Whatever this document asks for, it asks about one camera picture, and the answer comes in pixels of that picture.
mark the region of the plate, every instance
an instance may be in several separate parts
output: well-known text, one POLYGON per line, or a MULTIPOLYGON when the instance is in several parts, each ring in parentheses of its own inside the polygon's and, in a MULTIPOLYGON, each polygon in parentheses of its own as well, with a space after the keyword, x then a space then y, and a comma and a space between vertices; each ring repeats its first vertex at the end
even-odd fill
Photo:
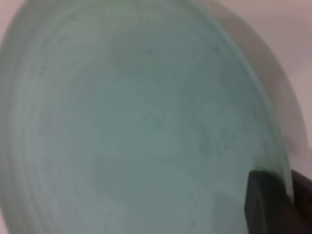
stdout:
POLYGON ((278 174, 291 195, 267 94, 208 13, 40 4, 25 6, 0 58, 12 233, 243 234, 250 170, 278 174))

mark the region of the table surface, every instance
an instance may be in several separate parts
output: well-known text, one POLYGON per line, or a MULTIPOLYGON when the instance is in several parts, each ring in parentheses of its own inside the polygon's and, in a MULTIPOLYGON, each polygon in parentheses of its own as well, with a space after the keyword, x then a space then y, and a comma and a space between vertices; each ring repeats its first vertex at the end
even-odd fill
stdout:
MULTIPOLYGON (((200 0, 241 46, 277 110, 293 169, 312 179, 312 1, 200 0)), ((0 0, 0 41, 23 0, 0 0)), ((0 217, 0 234, 6 234, 0 217)))

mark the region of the light green plate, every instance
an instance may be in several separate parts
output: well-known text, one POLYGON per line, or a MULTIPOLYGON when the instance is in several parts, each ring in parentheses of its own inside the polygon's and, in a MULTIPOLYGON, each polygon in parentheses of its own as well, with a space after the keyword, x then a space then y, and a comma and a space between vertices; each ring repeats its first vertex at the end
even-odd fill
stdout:
POLYGON ((246 234, 250 170, 292 193, 266 92, 190 3, 28 3, 0 79, 12 234, 246 234))

